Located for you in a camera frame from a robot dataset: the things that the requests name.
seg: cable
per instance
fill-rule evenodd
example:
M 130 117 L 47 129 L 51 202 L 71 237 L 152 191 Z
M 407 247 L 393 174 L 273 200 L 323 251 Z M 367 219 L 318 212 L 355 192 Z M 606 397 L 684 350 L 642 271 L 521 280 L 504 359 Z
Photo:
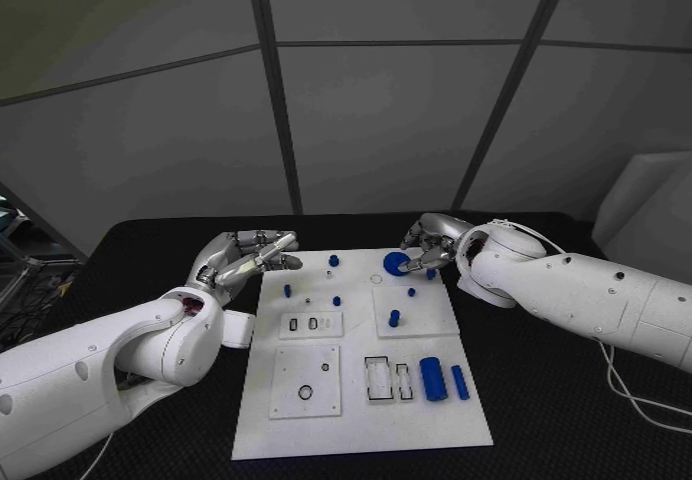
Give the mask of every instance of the cable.
M 109 444 L 111 443 L 114 435 L 116 435 L 116 432 L 109 435 L 109 440 L 106 441 L 104 447 L 101 448 L 101 452 L 98 453 L 97 459 L 94 460 L 90 469 L 84 472 L 84 475 L 80 477 L 80 480 L 85 480 L 85 478 L 90 476 L 90 473 L 94 470 L 94 467 L 97 466 L 97 463 L 101 460 L 101 457 L 104 456 L 104 452 L 106 452 L 106 449 L 109 448 Z
M 548 239 L 547 236 L 544 236 L 541 233 L 538 233 L 532 228 L 527 227 L 525 225 L 522 225 L 521 223 L 515 223 L 515 222 L 511 222 L 509 220 L 501 220 L 501 219 L 495 219 L 492 222 L 491 222 L 493 225 L 501 225 L 504 227 L 515 227 L 515 228 L 519 228 L 522 229 L 527 233 L 531 233 L 535 237 L 538 237 L 541 240 L 545 240 L 554 247 L 555 247 L 555 250 L 560 252 L 560 253 L 567 253 L 560 247 L 558 245 Z
M 625 397 L 630 400 L 632 406 L 635 407 L 635 410 L 638 410 L 639 414 L 642 415 L 642 417 L 645 418 L 645 420 L 648 422 L 654 423 L 654 425 L 656 425 L 661 428 L 672 430 L 674 432 L 687 433 L 687 434 L 692 435 L 692 430 L 690 430 L 687 428 L 677 427 L 674 425 L 668 425 L 666 423 L 661 423 L 652 417 L 649 417 L 649 415 L 642 411 L 642 408 L 639 407 L 638 402 L 646 403 L 649 405 L 654 405 L 655 407 L 664 408 L 665 410 L 671 410 L 677 413 L 681 413 L 682 415 L 688 415 L 688 416 L 692 417 L 692 412 L 690 412 L 688 410 L 684 410 L 682 408 L 674 407 L 672 405 L 666 405 L 665 403 L 655 402 L 654 400 L 648 400 L 646 398 L 635 397 L 632 395 L 630 390 L 628 389 L 628 385 L 625 384 L 623 378 L 620 377 L 620 374 L 617 373 L 617 370 L 616 370 L 616 366 L 613 364 L 613 362 L 616 360 L 616 348 L 613 346 L 610 346 L 610 356 L 609 356 L 609 354 L 606 352 L 606 347 L 604 347 L 604 344 L 603 344 L 602 341 L 599 341 L 599 346 L 602 347 L 603 357 L 606 358 L 606 362 L 609 364 L 609 371 L 607 371 L 606 378 L 609 380 L 609 385 L 610 385 L 610 389 L 613 390 L 613 392 L 616 392 L 617 395 L 620 395 L 622 397 Z M 613 385 L 613 373 L 616 374 L 616 378 L 617 378 L 617 381 L 620 382 L 620 386 L 623 387 L 625 393 L 620 392 L 617 390 L 616 386 Z

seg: blue object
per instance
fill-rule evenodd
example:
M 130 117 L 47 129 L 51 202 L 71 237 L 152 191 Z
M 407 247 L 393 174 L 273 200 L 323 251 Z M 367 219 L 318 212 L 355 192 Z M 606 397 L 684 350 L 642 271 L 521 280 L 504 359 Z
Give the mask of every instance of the blue object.
M 385 270 L 391 273 L 395 277 L 403 277 L 408 275 L 411 272 L 400 272 L 400 265 L 408 262 L 411 258 L 406 253 L 401 252 L 391 252 L 385 256 Z
M 447 398 L 447 387 L 444 386 L 443 368 L 437 357 L 427 357 L 421 360 L 421 374 L 427 399 L 431 402 L 444 400 Z
M 401 316 L 401 313 L 398 310 L 393 310 L 393 313 L 390 315 L 390 326 L 393 328 L 397 328 L 400 326 L 400 316 Z
M 462 373 L 462 367 L 459 365 L 452 367 L 452 374 L 455 375 L 455 383 L 457 384 L 459 398 L 469 400 L 469 389 L 466 388 L 465 374 Z

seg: black tablecloth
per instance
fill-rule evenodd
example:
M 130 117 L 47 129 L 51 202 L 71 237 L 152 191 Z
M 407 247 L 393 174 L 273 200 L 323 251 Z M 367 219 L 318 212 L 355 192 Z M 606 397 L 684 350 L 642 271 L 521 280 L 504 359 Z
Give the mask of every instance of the black tablecloth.
M 303 250 L 400 244 L 419 213 L 139 220 L 117 225 L 57 306 L 45 332 L 143 303 L 186 279 L 222 231 L 296 230 Z M 475 224 L 493 214 L 456 212 Z M 563 214 L 506 214 L 568 252 L 602 253 Z M 443 270 L 495 446 L 231 462 L 248 352 L 222 348 L 202 382 L 159 402 L 117 433 L 97 478 L 691 478 L 692 438 L 646 423 L 609 390 L 597 344 L 457 290 Z M 260 277 L 230 305 L 256 313 Z M 616 363 L 632 390 L 692 407 L 691 376 L 628 352 Z M 654 411 L 659 418 L 681 423 Z M 41 478 L 80 478 L 100 442 Z

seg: gray wall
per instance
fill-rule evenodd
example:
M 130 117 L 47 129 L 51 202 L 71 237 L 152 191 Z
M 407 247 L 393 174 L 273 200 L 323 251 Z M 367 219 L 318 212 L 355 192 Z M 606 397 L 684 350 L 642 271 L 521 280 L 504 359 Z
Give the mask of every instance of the gray wall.
M 274 0 L 273 30 L 253 0 L 6 1 L 0 193 L 87 255 L 129 219 L 296 213 L 293 168 L 308 214 L 590 219 L 692 148 L 692 2 L 551 4 Z

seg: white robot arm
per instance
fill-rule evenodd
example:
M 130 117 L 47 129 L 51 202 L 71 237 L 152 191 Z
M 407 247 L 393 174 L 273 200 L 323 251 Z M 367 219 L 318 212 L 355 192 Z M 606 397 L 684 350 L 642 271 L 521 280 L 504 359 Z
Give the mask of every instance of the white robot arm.
M 0 355 L 0 480 L 58 465 L 195 385 L 221 345 L 248 348 L 254 316 L 222 306 L 251 275 L 302 267 L 282 253 L 296 249 L 293 232 L 221 234 L 185 287 Z M 130 388 L 119 388 L 116 366 L 139 376 Z
M 401 248 L 417 245 L 426 253 L 400 265 L 403 274 L 456 261 L 459 287 L 475 297 L 504 308 L 519 303 L 579 335 L 692 373 L 692 286 L 580 254 L 547 256 L 501 220 L 475 227 L 427 213 Z

